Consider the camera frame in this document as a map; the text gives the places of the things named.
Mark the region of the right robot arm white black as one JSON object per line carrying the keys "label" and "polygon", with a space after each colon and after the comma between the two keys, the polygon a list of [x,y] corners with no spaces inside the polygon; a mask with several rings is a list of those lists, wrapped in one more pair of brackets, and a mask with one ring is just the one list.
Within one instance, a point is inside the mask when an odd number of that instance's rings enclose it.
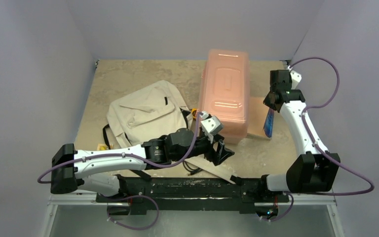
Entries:
{"label": "right robot arm white black", "polygon": [[289,126],[295,142],[297,159],[284,174],[263,175],[257,188],[260,199],[269,201],[277,192],[328,192],[335,180],[340,157],[330,153],[319,140],[299,89],[292,88],[292,73],[288,70],[270,71],[269,93],[264,104],[278,112]]}

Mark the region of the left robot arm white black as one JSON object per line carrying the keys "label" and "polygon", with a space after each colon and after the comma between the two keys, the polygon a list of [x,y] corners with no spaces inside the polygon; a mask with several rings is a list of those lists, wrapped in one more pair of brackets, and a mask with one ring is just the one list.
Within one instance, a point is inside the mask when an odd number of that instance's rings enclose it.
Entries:
{"label": "left robot arm white black", "polygon": [[206,135],[196,137],[189,129],[123,149],[85,151],[64,144],[52,158],[50,192],[68,194],[86,190],[121,202],[127,197],[127,188],[119,178],[104,175],[106,172],[170,168],[197,156],[217,166],[234,154],[226,148],[221,135],[212,139]]}

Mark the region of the beige backpack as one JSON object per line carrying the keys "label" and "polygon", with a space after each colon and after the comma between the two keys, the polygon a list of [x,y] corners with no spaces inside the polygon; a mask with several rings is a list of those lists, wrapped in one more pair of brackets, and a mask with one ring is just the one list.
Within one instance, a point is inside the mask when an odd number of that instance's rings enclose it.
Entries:
{"label": "beige backpack", "polygon": [[201,130],[202,111],[193,119],[183,96],[172,83],[161,80],[112,101],[106,114],[120,148],[129,148],[179,129],[189,129],[196,137]]}

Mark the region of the blue orange book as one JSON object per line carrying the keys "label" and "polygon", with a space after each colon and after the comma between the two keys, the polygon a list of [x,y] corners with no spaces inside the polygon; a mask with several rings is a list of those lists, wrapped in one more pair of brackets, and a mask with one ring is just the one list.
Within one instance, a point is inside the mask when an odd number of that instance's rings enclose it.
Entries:
{"label": "blue orange book", "polygon": [[263,97],[250,97],[247,134],[248,137],[270,140],[273,134],[274,110],[263,101]]}

